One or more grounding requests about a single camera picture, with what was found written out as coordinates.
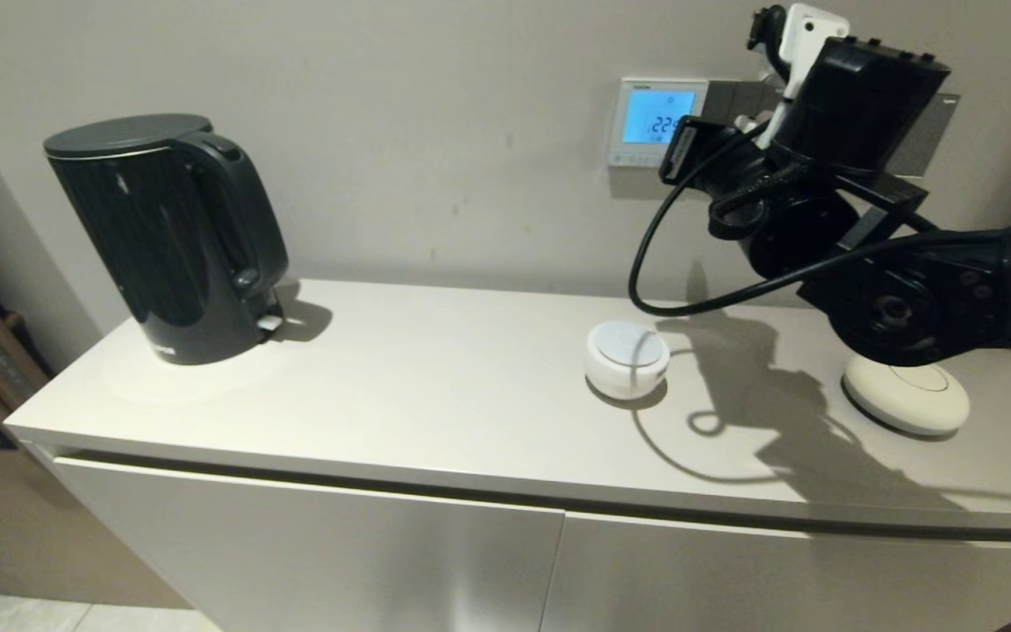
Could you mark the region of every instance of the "round white button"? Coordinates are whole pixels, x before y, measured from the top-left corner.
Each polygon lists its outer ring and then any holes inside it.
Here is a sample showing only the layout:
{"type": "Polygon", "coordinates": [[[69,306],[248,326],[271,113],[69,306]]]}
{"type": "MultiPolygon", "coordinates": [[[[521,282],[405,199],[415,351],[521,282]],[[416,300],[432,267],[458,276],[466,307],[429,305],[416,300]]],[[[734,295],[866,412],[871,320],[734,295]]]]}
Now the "round white button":
{"type": "Polygon", "coordinates": [[[950,385],[946,376],[937,367],[892,367],[895,376],[900,377],[910,385],[932,392],[942,392],[950,385]]]}
{"type": "Polygon", "coordinates": [[[648,367],[662,359],[661,339],[633,323],[604,323],[595,332],[595,344],[608,360],[623,367],[648,367]]]}

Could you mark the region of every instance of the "door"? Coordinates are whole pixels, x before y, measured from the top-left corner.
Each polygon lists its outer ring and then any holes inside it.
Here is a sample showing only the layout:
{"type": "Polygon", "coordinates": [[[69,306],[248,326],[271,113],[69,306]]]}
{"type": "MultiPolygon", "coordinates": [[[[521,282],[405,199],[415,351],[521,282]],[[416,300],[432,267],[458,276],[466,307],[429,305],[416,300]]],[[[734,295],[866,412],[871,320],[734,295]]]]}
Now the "door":
{"type": "MultiPolygon", "coordinates": [[[[0,423],[48,381],[0,319],[0,423]]],[[[0,431],[0,594],[43,600],[184,608],[56,477],[0,431]]]]}
{"type": "Polygon", "coordinates": [[[59,457],[224,632],[535,632],[564,513],[59,457]]]}
{"type": "Polygon", "coordinates": [[[1011,543],[569,513],[542,632],[992,632],[1011,543]]]}

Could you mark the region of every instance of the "kettle handle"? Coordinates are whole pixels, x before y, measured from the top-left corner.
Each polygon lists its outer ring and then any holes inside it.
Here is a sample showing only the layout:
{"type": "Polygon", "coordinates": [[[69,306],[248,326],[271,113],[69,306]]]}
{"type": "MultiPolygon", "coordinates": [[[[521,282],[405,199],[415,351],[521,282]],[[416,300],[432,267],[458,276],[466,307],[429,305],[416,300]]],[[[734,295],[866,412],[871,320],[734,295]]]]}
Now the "kettle handle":
{"type": "Polygon", "coordinates": [[[272,288],[288,268],[288,252],[256,166],[238,145],[208,131],[183,133],[174,150],[204,169],[223,192],[224,212],[240,233],[245,263],[233,276],[242,299],[272,288]]]}

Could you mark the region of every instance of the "cabinet top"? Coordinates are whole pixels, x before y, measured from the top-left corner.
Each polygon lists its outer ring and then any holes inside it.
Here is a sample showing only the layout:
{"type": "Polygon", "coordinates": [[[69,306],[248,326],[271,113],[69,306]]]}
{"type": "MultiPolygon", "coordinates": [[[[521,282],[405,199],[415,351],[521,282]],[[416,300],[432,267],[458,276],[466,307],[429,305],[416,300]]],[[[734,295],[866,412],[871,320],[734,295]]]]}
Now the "cabinet top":
{"type": "Polygon", "coordinates": [[[288,323],[223,363],[157,359],[128,321],[8,420],[23,440],[112,455],[566,503],[916,528],[1011,529],[1011,353],[943,363],[967,427],[920,441],[840,388],[822,313],[655,320],[594,296],[304,280],[288,323]],[[603,321],[671,349],[666,384],[613,403],[582,374],[603,321]]]}

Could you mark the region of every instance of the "cream round device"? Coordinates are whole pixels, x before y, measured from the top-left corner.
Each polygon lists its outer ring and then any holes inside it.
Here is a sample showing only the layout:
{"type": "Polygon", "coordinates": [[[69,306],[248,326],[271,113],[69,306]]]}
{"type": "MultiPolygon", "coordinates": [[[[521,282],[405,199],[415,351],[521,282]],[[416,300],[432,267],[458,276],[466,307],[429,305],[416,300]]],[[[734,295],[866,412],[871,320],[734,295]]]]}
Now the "cream round device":
{"type": "Polygon", "coordinates": [[[584,371],[595,390],[613,399],[649,395],[665,379],[669,348],[657,332],[609,321],[587,335],[584,371]]]}
{"type": "Polygon", "coordinates": [[[854,356],[842,384],[867,416],[910,435],[951,435],[970,417],[967,389],[938,364],[889,367],[854,356]]]}

